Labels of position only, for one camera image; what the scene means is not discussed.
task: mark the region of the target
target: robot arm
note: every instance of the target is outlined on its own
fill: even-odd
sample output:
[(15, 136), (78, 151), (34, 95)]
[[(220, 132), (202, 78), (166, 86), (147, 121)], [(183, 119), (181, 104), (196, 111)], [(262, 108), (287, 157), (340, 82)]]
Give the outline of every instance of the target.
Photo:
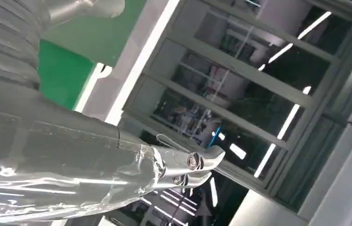
[[(37, 50), (42, 27), (54, 18), (50, 9), (57, 8), (48, 2), (0, 0), (0, 223), (91, 215), (154, 189), (204, 183), (224, 157), (220, 148), (188, 153), (149, 146), (42, 96)], [(81, 2), (94, 7), (99, 0), (74, 1)]]

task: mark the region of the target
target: metal bolt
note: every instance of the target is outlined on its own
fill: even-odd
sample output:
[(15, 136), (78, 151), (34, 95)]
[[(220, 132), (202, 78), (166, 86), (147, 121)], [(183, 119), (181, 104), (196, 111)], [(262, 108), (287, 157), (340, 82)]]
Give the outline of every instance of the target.
[(190, 155), (187, 158), (187, 165), (191, 170), (194, 170), (197, 167), (197, 160), (193, 155)]
[(179, 184), (182, 182), (182, 177), (181, 177), (181, 176), (174, 177), (174, 178), (173, 178), (173, 182), (174, 182), (176, 185), (179, 185)]

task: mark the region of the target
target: clear plastic film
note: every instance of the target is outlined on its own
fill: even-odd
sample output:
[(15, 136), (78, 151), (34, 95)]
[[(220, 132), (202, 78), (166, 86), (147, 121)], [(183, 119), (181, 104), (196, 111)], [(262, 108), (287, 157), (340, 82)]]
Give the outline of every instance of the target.
[(120, 208), (153, 190), (160, 163), (147, 145), (0, 113), (0, 223)]

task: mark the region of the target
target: glass window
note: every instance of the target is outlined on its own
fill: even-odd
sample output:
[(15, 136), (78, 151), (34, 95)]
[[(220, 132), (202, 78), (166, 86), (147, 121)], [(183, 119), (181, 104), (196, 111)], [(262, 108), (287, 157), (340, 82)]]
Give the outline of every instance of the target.
[[(226, 151), (225, 158), (228, 161), (252, 175), (264, 179), (276, 158), (282, 153), (275, 145), (263, 141), (185, 96), (149, 78), (146, 84), (141, 86), (133, 100), (133, 103), (139, 103), (132, 105), (134, 110), (144, 112), (146, 116), (204, 148), (212, 145), (222, 147)], [(158, 90), (161, 90), (161, 95), (157, 93), (155, 96), (159, 98), (156, 100), (141, 98), (145, 92)], [(144, 106), (145, 109), (135, 108), (136, 106)], [(235, 109), (238, 111), (244, 109), (244, 106), (237, 105)]]
[(322, 116), (284, 179), (277, 197), (298, 210), (338, 142), (344, 126)]
[[(205, 3), (196, 2), (196, 4), (198, 8), (205, 8), (205, 13), (202, 13), (200, 18), (191, 18), (197, 21), (186, 24), (182, 11), (174, 25), (177, 32), (199, 39), (298, 90), (306, 86), (311, 86), (315, 90), (329, 68), (330, 62), (327, 60), (288, 43), (274, 34), (255, 28)], [(334, 39), (336, 38), (328, 40), (325, 46), (334, 44)]]
[[(175, 52), (171, 54), (171, 48), (183, 49), (183, 54), (181, 51), (179, 56), (176, 56)], [(304, 111), (285, 98), (170, 40), (164, 41), (159, 55), (154, 60), (152, 71), (279, 139), (288, 139), (291, 129)], [(311, 94), (312, 88), (307, 86), (302, 91)]]
[[(218, 1), (330, 54), (337, 52), (352, 27), (352, 22), (304, 0)], [(194, 11), (188, 9), (191, 6), (195, 6)], [(195, 32), (190, 23), (185, 23), (186, 18), (198, 20), (194, 27)], [(224, 48), (224, 43), (232, 44), (234, 41), (237, 44), (238, 40), (245, 39), (250, 45), (254, 42), (257, 42), (256, 45), (286, 45), (285, 41), (279, 37), (255, 29), (236, 16), (198, 0), (186, 2), (175, 21), (175, 28), (187, 28), (196, 38), (219, 45), (220, 48)]]

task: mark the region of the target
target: green panel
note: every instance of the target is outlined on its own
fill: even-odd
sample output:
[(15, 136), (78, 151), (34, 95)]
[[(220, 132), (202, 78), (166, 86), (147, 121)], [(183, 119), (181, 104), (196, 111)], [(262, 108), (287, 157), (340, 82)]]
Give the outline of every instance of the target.
[(41, 92), (55, 103), (72, 109), (94, 63), (43, 40), (39, 57)]
[(43, 38), (92, 61), (114, 67), (146, 0), (126, 0), (115, 18), (82, 16), (46, 31)]

